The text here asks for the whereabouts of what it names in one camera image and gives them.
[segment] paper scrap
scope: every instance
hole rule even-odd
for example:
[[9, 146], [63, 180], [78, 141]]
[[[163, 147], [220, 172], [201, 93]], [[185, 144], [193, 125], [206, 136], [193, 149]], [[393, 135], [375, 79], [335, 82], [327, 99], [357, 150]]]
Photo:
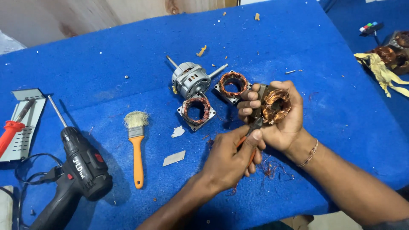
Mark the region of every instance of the paper scrap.
[[178, 153], [165, 157], [162, 167], [173, 164], [177, 161], [183, 160], [185, 153], [186, 153], [186, 150], [183, 150], [182, 152], [178, 152]]
[[201, 57], [201, 56], [203, 55], [203, 52], [206, 50], [206, 48], [207, 48], [207, 46], [205, 45], [205, 46], [202, 48], [202, 51], [200, 51], [199, 53], [196, 53], [196, 55], [198, 55], [199, 57]]
[[173, 89], [173, 93], [174, 93], [174, 94], [178, 94], [178, 91], [176, 90], [176, 87], [175, 87], [175, 86], [172, 86], [172, 89]]
[[385, 63], [381, 60], [379, 55], [358, 53], [354, 54], [354, 56], [360, 64], [367, 66], [373, 72], [376, 80], [385, 91], [387, 97], [391, 97], [391, 94], [388, 91], [388, 86], [391, 89], [400, 92], [404, 96], [409, 97], [409, 90], [402, 87], [396, 87], [392, 84], [392, 81], [394, 81], [398, 84], [408, 85], [409, 81], [403, 81], [395, 73], [387, 69]]
[[181, 136], [182, 134], [184, 134], [184, 129], [183, 129], [183, 127], [182, 126], [179, 126], [179, 127], [177, 127], [177, 128], [173, 128], [174, 130], [173, 130], [173, 134], [172, 134], [172, 138], [175, 138], [175, 137], [179, 137], [179, 136]]

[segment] copper winding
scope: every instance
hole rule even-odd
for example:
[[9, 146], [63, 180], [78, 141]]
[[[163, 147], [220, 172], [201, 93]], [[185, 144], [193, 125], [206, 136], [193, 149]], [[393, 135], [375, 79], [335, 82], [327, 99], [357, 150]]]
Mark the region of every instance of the copper winding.
[[[234, 81], [238, 81], [240, 84], [240, 92], [227, 92], [225, 86], [234, 84]], [[247, 79], [243, 74], [236, 72], [229, 72], [223, 74], [219, 81], [220, 92], [222, 92], [227, 97], [239, 97], [244, 91], [247, 90]]]
[[[263, 123], [275, 124], [279, 123], [287, 116], [291, 109], [290, 95], [285, 89], [276, 89], [271, 91], [264, 98], [264, 105], [262, 105]], [[276, 102], [279, 109], [274, 108], [273, 104]]]
[[376, 47], [370, 52], [379, 55], [379, 57], [385, 63], [385, 65], [392, 64], [396, 59], [396, 53], [387, 46]]
[[409, 31], [401, 31], [396, 33], [395, 41], [403, 48], [409, 48]]
[[[193, 120], [189, 117], [189, 108], [194, 103], [200, 103], [204, 106], [204, 114], [203, 114], [202, 119], [200, 120]], [[185, 119], [187, 122], [193, 125], [203, 124], [210, 116], [209, 100], [204, 97], [192, 97], [191, 99], [187, 99], [186, 101], [183, 102], [181, 115], [183, 119]]]

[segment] yellow cloth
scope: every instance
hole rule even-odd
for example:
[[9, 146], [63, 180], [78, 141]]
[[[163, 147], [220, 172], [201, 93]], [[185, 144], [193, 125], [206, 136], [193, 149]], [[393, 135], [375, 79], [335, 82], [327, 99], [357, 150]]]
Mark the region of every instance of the yellow cloth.
[[400, 77], [386, 68], [385, 63], [381, 60], [379, 55], [377, 54], [354, 54], [355, 58], [358, 60], [359, 63], [362, 65], [366, 65], [375, 75], [376, 80], [378, 80], [379, 84], [381, 85], [382, 89], [385, 90], [386, 96], [391, 97], [391, 94], [388, 91], [388, 86], [400, 92], [401, 94], [409, 97], [409, 90], [393, 86], [392, 81], [402, 84], [408, 85], [409, 81], [402, 81]]

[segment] power cord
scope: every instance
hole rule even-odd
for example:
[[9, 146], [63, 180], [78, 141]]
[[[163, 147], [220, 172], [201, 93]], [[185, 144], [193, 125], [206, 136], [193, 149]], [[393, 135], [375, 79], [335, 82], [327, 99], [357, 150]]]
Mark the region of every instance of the power cord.
[[23, 159], [23, 160], [17, 165], [16, 169], [14, 170], [14, 176], [16, 177], [16, 179], [17, 179], [18, 181], [24, 183], [24, 185], [23, 185], [23, 187], [22, 187], [22, 189], [21, 189], [20, 197], [19, 197], [18, 200], [17, 200], [17, 198], [14, 196], [14, 194], [12, 194], [12, 192], [10, 192], [9, 190], [7, 190], [7, 189], [5, 189], [5, 188], [3, 188], [3, 187], [0, 187], [0, 190], [2, 190], [2, 191], [4, 191], [5, 193], [7, 193], [7, 194], [13, 199], [13, 202], [18, 203], [18, 208], [17, 208], [17, 229], [18, 229], [18, 230], [20, 230], [20, 226], [22, 226], [22, 227], [24, 227], [24, 228], [26, 228], [26, 229], [29, 228], [28, 225], [26, 225], [26, 224], [23, 223], [23, 219], [22, 219], [22, 217], [21, 217], [23, 197], [24, 197], [24, 194], [25, 194], [25, 192], [26, 192], [26, 190], [27, 190], [27, 186], [28, 186], [28, 185], [40, 185], [40, 184], [43, 184], [43, 183], [49, 181], [49, 178], [43, 178], [43, 177], [40, 178], [40, 179], [38, 179], [38, 180], [36, 180], [36, 181], [32, 181], [34, 178], [36, 178], [36, 177], [38, 177], [38, 176], [46, 175], [47, 172], [34, 173], [34, 174], [31, 175], [27, 180], [24, 180], [24, 179], [22, 179], [22, 178], [19, 176], [18, 170], [21, 168], [21, 166], [22, 166], [25, 162], [27, 162], [27, 161], [30, 160], [31, 158], [36, 157], [36, 156], [43, 156], [43, 155], [47, 155], [47, 156], [51, 157], [51, 158], [57, 163], [57, 167], [54, 167], [54, 169], [60, 169], [60, 168], [62, 167], [63, 163], [61, 162], [61, 160], [58, 159], [58, 158], [56, 158], [55, 156], [49, 154], [49, 153], [38, 153], [38, 154], [34, 154], [34, 155], [31, 155], [31, 156], [29, 156], [29, 157]]

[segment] blue workbench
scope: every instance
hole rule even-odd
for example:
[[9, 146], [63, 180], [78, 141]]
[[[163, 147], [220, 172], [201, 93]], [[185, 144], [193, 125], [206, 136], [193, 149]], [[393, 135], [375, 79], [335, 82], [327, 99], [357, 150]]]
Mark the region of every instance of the blue workbench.
[[[256, 13], [260, 21], [254, 20]], [[207, 49], [199, 58], [196, 53], [204, 45]], [[174, 67], [167, 54], [176, 63], [199, 63], [208, 73], [229, 63], [227, 70], [240, 72], [251, 82], [294, 81], [304, 97], [304, 126], [318, 140], [394, 189], [409, 183], [407, 137], [319, 4], [269, 1], [152, 18], [0, 56], [0, 121], [11, 117], [16, 104], [11, 90], [38, 87], [53, 94], [67, 123], [74, 120], [73, 125], [100, 150], [114, 178], [105, 198], [80, 201], [67, 229], [135, 228], [203, 166], [208, 154], [208, 138], [203, 137], [214, 138], [216, 132], [241, 125], [236, 117], [227, 123], [214, 117], [191, 132], [176, 111], [183, 98], [169, 90]], [[303, 71], [284, 74], [290, 70]], [[207, 96], [222, 120], [236, 116], [236, 109], [213, 91]], [[151, 115], [142, 143], [145, 182], [140, 190], [133, 184], [133, 148], [122, 124], [125, 114], [134, 110]], [[187, 132], [171, 138], [173, 128], [181, 124]], [[31, 154], [48, 152], [65, 160], [62, 127], [47, 102]], [[162, 167], [166, 156], [182, 150], [184, 160]], [[244, 178], [236, 195], [222, 192], [204, 205], [194, 217], [195, 226], [244, 229], [331, 210], [329, 198], [308, 175], [271, 149], [266, 152], [274, 155], [270, 159], [282, 160], [294, 180], [281, 174], [266, 178], [261, 186], [260, 172]], [[53, 166], [51, 159], [40, 157], [28, 175]], [[2, 164], [0, 185], [19, 187], [13, 171], [6, 168]], [[23, 207], [27, 224], [35, 219], [29, 215], [31, 209], [39, 213], [55, 187], [29, 186]]]

